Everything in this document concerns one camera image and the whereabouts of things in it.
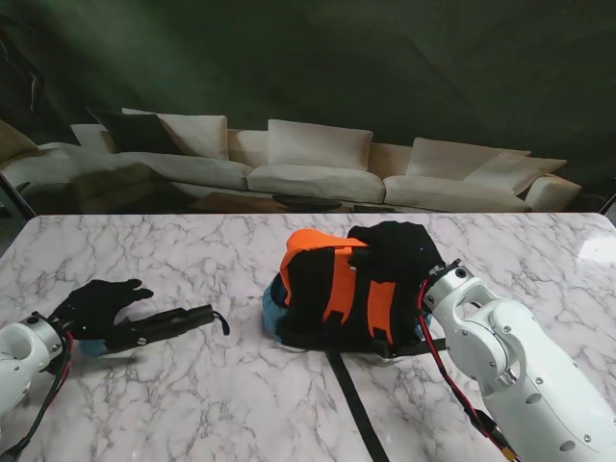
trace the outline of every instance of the white cushion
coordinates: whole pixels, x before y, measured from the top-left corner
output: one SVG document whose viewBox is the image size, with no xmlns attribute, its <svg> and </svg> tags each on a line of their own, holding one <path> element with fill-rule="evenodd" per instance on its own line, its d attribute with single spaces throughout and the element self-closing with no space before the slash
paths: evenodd
<svg viewBox="0 0 616 462">
<path fill-rule="evenodd" d="M 312 123 L 270 120 L 270 164 L 368 168 L 372 132 Z"/>
<path fill-rule="evenodd" d="M 377 203 L 385 193 L 383 182 L 367 171 L 285 165 L 255 168 L 248 175 L 248 188 L 261 193 Z"/>
<path fill-rule="evenodd" d="M 156 114 L 122 108 L 124 114 Z M 156 114 L 180 150 L 187 156 L 229 160 L 227 117 L 224 115 Z"/>
<path fill-rule="evenodd" d="M 90 152 L 116 154 L 116 142 L 112 134 L 98 123 L 78 123 L 71 125 L 77 141 Z"/>
<path fill-rule="evenodd" d="M 423 176 L 392 176 L 383 182 L 385 203 L 443 212 L 526 212 L 529 207 L 513 192 L 458 180 Z"/>
<path fill-rule="evenodd" d="M 268 132 L 265 130 L 227 130 L 229 160 L 260 167 L 268 163 Z"/>
<path fill-rule="evenodd" d="M 513 191 L 518 195 L 540 176 L 567 164 L 558 159 L 536 159 L 503 152 L 464 179 L 465 183 Z"/>
<path fill-rule="evenodd" d="M 0 164 L 18 154 L 37 149 L 39 147 L 23 133 L 0 120 Z"/>
<path fill-rule="evenodd" d="M 252 171 L 237 162 L 172 154 L 125 152 L 114 157 L 145 164 L 170 181 L 229 190 L 246 191 L 246 176 Z"/>
<path fill-rule="evenodd" d="M 147 180 L 150 168 L 119 156 L 97 156 L 74 149 L 64 157 L 31 157 L 6 166 L 2 173 L 14 185 L 70 184 L 78 198 L 119 190 Z"/>
<path fill-rule="evenodd" d="M 411 160 L 413 148 L 410 146 L 398 146 L 373 142 L 368 157 L 368 171 L 379 178 L 403 175 Z"/>
<path fill-rule="evenodd" d="M 553 175 L 542 176 L 532 183 L 525 203 L 533 212 L 560 212 L 580 191 L 581 186 L 571 181 Z"/>
<path fill-rule="evenodd" d="M 415 138 L 413 156 L 406 174 L 409 176 L 463 180 L 483 164 L 505 151 L 520 156 L 530 155 L 530 151 Z"/>
</svg>

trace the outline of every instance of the throw pillow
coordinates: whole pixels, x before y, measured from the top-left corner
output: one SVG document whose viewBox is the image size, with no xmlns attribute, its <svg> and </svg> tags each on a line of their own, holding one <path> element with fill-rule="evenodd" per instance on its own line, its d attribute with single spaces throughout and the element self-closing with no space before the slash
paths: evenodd
<svg viewBox="0 0 616 462">
<path fill-rule="evenodd" d="M 36 151 L 39 147 L 23 133 L 0 120 L 0 164 L 27 151 Z"/>
<path fill-rule="evenodd" d="M 122 108 L 125 114 L 155 114 Z M 182 152 L 187 156 L 229 160 L 227 117 L 224 115 L 156 114 Z"/>
<path fill-rule="evenodd" d="M 182 155 L 155 115 L 127 115 L 86 108 L 115 141 L 119 152 L 153 152 Z"/>
<path fill-rule="evenodd" d="M 415 138 L 413 154 L 406 174 L 408 176 L 464 180 L 473 171 L 490 159 L 499 156 L 502 152 L 512 152 L 522 157 L 530 155 L 530 151 L 515 151 L 462 142 Z"/>
<path fill-rule="evenodd" d="M 479 186 L 489 186 L 518 195 L 540 176 L 561 168 L 567 161 L 558 159 L 535 159 L 522 157 L 512 152 L 503 152 L 486 162 L 463 181 Z"/>
<path fill-rule="evenodd" d="M 313 123 L 270 120 L 270 164 L 368 169 L 372 132 Z"/>
</svg>

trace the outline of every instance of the sofa cushion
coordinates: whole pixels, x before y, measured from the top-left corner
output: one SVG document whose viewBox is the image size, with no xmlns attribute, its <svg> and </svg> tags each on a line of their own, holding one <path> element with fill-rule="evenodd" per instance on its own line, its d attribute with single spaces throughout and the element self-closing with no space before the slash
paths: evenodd
<svg viewBox="0 0 616 462">
<path fill-rule="evenodd" d="M 408 168 L 412 151 L 410 146 L 373 142 L 368 157 L 368 171 L 382 179 L 403 175 Z"/>
<path fill-rule="evenodd" d="M 156 114 L 122 108 L 125 114 Z M 171 138 L 187 156 L 229 160 L 227 117 L 224 115 L 156 114 Z"/>
<path fill-rule="evenodd" d="M 253 168 L 268 163 L 268 132 L 265 130 L 227 130 L 229 160 Z"/>
<path fill-rule="evenodd" d="M 368 169 L 372 132 L 313 123 L 270 120 L 270 164 Z"/>
<path fill-rule="evenodd" d="M 392 176 L 383 182 L 385 203 L 443 212 L 526 212 L 529 207 L 513 192 L 445 178 Z"/>
<path fill-rule="evenodd" d="M 119 152 L 143 151 L 181 155 L 161 120 L 153 114 L 123 114 L 86 108 L 112 135 Z"/>
<path fill-rule="evenodd" d="M 537 159 L 503 152 L 489 160 L 464 179 L 465 183 L 513 191 L 518 195 L 540 176 L 552 173 L 567 164 L 558 159 Z"/>
<path fill-rule="evenodd" d="M 145 164 L 169 181 L 229 190 L 246 191 L 246 176 L 252 171 L 237 162 L 191 156 L 126 152 L 114 157 Z"/>
<path fill-rule="evenodd" d="M 89 152 L 116 154 L 116 142 L 112 134 L 100 123 L 77 123 L 70 126 L 77 141 Z"/>
<path fill-rule="evenodd" d="M 148 166 L 121 159 L 119 156 L 97 156 L 80 152 L 79 155 L 69 153 L 63 158 L 21 159 L 6 166 L 2 173 L 14 186 L 26 182 L 32 185 L 69 184 L 75 196 L 83 199 L 147 180 L 151 170 Z"/>
<path fill-rule="evenodd" d="M 411 156 L 406 174 L 463 180 L 477 168 L 505 151 L 525 157 L 530 155 L 530 151 L 415 138 L 413 156 Z"/>
<path fill-rule="evenodd" d="M 39 147 L 28 137 L 0 120 L 0 164 L 18 154 L 37 149 Z"/>
<path fill-rule="evenodd" d="M 248 188 L 261 193 L 376 203 L 383 201 L 385 193 L 380 178 L 367 171 L 286 165 L 255 168 L 248 175 Z"/>
</svg>

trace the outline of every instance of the black glove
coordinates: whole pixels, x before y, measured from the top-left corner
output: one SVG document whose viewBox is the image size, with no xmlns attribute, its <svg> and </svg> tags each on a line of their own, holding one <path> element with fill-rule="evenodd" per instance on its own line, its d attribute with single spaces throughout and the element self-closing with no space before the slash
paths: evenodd
<svg viewBox="0 0 616 462">
<path fill-rule="evenodd" d="M 113 331 L 114 319 L 122 308 L 154 295 L 140 286 L 139 279 L 126 282 L 93 279 L 71 292 L 49 319 L 60 324 L 70 322 L 66 329 L 76 340 L 104 339 Z"/>
<path fill-rule="evenodd" d="M 349 264 L 376 282 L 399 282 L 418 287 L 435 266 L 443 266 L 432 238 L 421 224 L 383 221 L 370 228 L 353 226 L 350 238 L 366 243 L 353 252 Z"/>
</svg>

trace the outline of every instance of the white robotic arm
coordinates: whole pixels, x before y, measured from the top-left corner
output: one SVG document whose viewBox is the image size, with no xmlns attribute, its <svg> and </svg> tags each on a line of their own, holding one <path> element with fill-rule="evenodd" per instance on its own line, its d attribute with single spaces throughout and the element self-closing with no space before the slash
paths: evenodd
<svg viewBox="0 0 616 462">
<path fill-rule="evenodd" d="M 477 381 L 486 408 L 524 462 L 616 460 L 613 411 L 528 308 L 455 266 L 423 303 L 445 330 L 451 360 Z M 463 319 L 466 303 L 477 310 Z"/>
<path fill-rule="evenodd" d="M 61 353 L 58 333 L 37 316 L 0 330 L 0 418 L 22 400 L 36 373 Z"/>
</svg>

